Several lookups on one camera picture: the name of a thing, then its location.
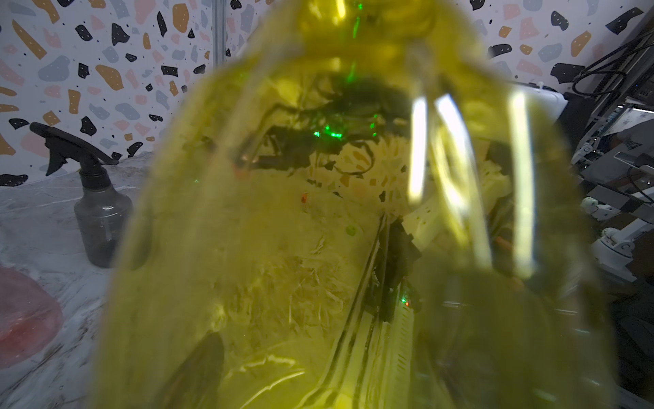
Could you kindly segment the yellow spray bottle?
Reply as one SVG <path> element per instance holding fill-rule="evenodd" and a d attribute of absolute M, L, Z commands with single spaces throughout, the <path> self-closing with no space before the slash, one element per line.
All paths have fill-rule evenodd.
<path fill-rule="evenodd" d="M 285 1 L 172 121 L 92 408 L 610 408 L 565 139 L 448 1 Z"/>

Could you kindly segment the black spray nozzle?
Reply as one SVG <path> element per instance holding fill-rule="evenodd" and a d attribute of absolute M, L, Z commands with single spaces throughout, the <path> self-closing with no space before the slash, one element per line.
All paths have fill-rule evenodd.
<path fill-rule="evenodd" d="M 118 160 L 108 156 L 99 148 L 56 127 L 32 122 L 30 131 L 45 140 L 49 149 L 49 163 L 46 176 L 49 177 L 63 167 L 68 160 L 80 165 L 80 180 L 84 188 L 102 190 L 112 185 L 104 165 L 117 165 Z"/>

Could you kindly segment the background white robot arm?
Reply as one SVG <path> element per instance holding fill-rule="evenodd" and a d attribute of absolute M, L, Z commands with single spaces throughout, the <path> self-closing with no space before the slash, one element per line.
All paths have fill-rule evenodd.
<path fill-rule="evenodd" d="M 601 204 L 597 199 L 586 197 L 581 207 L 597 221 L 607 221 L 618 214 L 618 209 Z M 613 276 L 614 281 L 633 283 L 636 276 L 628 269 L 634 260 L 635 242 L 642 235 L 653 230 L 653 224 L 637 218 L 622 229 L 604 228 L 592 244 L 592 251 L 599 266 Z"/>

